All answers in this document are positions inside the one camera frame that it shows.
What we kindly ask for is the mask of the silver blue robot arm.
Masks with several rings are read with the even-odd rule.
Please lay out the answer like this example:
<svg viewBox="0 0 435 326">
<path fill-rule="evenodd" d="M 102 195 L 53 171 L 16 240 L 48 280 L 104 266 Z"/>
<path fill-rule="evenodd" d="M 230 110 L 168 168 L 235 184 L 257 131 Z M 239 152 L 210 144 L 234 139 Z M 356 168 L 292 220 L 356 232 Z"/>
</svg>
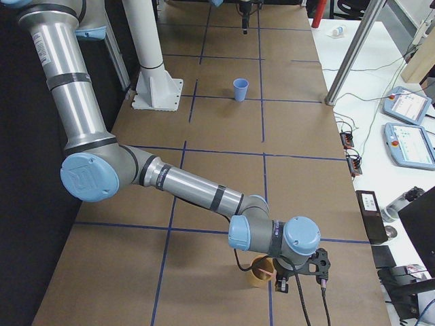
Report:
<svg viewBox="0 0 435 326">
<path fill-rule="evenodd" d="M 60 177 L 70 194 L 98 202 L 127 185 L 155 187 L 225 216 L 233 249 L 272 259 L 277 291 L 287 292 L 288 279 L 303 274 L 326 285 L 330 262 L 319 247 L 321 235 L 314 221 L 273 221 L 263 197 L 246 196 L 121 145 L 107 131 L 79 47 L 81 39 L 105 37 L 103 1 L 5 1 L 4 6 L 16 10 L 19 25 L 30 33 L 56 103 L 67 135 Z"/>
</svg>

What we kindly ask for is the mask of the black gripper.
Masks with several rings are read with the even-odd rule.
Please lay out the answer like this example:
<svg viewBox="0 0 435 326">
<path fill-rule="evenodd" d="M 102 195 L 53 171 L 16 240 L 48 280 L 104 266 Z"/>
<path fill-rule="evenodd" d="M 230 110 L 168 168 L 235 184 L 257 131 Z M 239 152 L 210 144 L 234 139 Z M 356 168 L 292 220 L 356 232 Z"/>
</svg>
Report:
<svg viewBox="0 0 435 326">
<path fill-rule="evenodd" d="M 275 277 L 275 291 L 280 293 L 288 293 L 289 285 L 288 280 L 291 276 L 294 276 L 297 272 L 303 272 L 306 265 L 292 265 L 285 261 L 274 261 L 274 267 L 276 271 Z"/>
</svg>

